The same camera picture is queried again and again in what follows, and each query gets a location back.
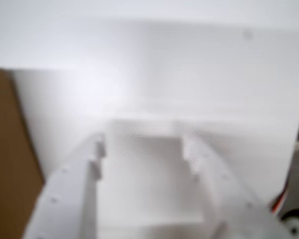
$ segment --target small hole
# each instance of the small hole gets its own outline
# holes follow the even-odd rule
[[[67,174],[69,172],[69,169],[67,167],[62,168],[62,173]]]
[[[51,202],[52,203],[57,203],[58,201],[59,201],[58,197],[56,197],[56,196],[51,197]]]
[[[254,38],[252,31],[248,29],[243,31],[243,36],[246,40],[252,40]]]
[[[297,234],[298,234],[298,229],[295,228],[295,227],[292,227],[292,228],[290,229],[290,232],[291,232],[292,235],[297,235]]]
[[[221,175],[221,178],[224,179],[224,180],[227,180],[228,176],[226,174],[223,174],[223,175]]]
[[[246,208],[252,208],[252,207],[253,207],[253,204],[251,202],[246,203]]]

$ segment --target wheel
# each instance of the wheel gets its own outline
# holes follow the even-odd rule
[[[294,238],[299,239],[299,209],[294,209],[284,214],[282,221]]]

